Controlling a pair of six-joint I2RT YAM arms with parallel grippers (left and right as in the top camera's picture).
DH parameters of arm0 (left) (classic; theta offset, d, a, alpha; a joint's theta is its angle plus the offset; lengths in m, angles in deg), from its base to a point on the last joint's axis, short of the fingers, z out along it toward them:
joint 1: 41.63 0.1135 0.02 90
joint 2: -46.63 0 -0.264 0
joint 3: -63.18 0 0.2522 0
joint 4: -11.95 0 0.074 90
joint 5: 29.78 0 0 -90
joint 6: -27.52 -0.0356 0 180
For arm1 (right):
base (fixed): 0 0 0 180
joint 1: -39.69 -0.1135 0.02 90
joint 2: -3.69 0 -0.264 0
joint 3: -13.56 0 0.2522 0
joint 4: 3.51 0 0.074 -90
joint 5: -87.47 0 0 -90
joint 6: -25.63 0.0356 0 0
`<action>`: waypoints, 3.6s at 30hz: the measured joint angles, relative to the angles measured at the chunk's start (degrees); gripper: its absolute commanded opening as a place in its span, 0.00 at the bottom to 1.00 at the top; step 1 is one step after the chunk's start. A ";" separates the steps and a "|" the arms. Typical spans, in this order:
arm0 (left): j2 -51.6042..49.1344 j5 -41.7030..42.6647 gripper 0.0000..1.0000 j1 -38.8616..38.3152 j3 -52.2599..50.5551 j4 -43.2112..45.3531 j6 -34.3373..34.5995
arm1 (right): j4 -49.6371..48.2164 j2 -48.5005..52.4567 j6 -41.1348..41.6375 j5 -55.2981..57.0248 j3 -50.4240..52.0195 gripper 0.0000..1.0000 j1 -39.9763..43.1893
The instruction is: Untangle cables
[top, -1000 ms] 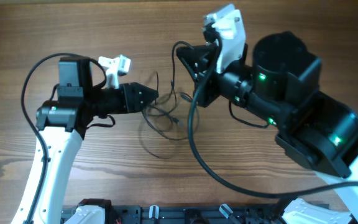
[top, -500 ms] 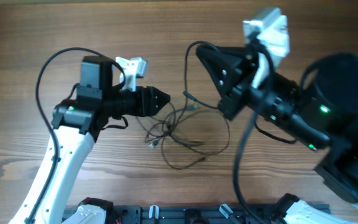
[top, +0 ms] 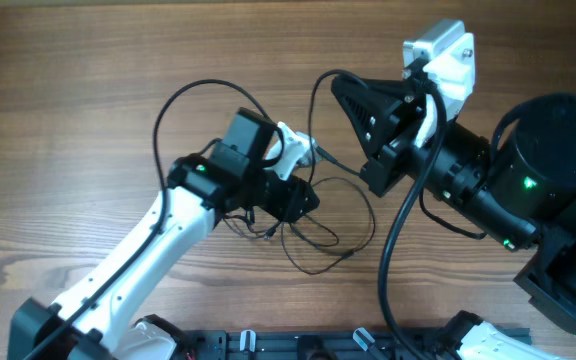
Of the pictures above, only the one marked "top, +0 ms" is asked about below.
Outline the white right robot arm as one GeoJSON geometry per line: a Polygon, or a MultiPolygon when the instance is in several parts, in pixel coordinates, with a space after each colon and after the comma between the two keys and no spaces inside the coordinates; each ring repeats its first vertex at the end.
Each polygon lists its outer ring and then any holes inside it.
{"type": "Polygon", "coordinates": [[[359,175],[375,195],[409,177],[414,201],[431,194],[481,236],[511,252],[532,250],[517,285],[533,307],[576,335],[576,95],[517,105],[491,138],[450,118],[416,145],[423,117],[435,110],[422,82],[340,76],[331,91],[361,142],[359,175]]]}

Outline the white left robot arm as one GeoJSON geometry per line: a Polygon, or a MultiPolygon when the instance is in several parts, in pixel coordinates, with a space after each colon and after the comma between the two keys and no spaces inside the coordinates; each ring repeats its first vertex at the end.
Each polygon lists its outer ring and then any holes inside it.
{"type": "Polygon", "coordinates": [[[14,313],[10,359],[172,359],[182,332],[137,310],[171,267],[238,209],[259,207],[281,223],[316,209],[311,185],[294,176],[316,142],[248,109],[225,137],[178,158],[149,212],[84,279],[50,305],[28,299],[14,313]]]}

